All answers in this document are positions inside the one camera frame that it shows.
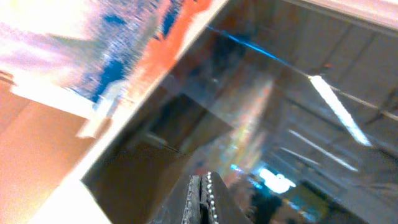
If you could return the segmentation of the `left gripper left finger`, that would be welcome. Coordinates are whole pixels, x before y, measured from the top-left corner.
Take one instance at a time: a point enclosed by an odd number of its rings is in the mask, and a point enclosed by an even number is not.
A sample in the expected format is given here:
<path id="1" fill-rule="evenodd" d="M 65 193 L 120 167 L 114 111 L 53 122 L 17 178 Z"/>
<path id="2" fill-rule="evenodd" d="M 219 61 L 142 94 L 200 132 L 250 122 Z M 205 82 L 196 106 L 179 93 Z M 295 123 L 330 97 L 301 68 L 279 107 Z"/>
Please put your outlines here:
<path id="1" fill-rule="evenodd" d="M 200 224 L 201 177 L 180 178 L 149 224 Z"/>

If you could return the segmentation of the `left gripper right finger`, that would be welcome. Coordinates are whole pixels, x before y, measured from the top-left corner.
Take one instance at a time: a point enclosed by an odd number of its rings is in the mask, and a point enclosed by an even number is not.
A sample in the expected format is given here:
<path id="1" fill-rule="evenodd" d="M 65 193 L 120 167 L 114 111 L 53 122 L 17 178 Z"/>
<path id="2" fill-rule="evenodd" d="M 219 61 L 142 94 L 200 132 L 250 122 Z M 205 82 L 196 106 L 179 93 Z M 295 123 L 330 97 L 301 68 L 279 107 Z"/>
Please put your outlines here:
<path id="1" fill-rule="evenodd" d="M 251 224 L 236 205 L 220 175 L 208 172 L 201 177 L 200 223 L 204 224 Z"/>

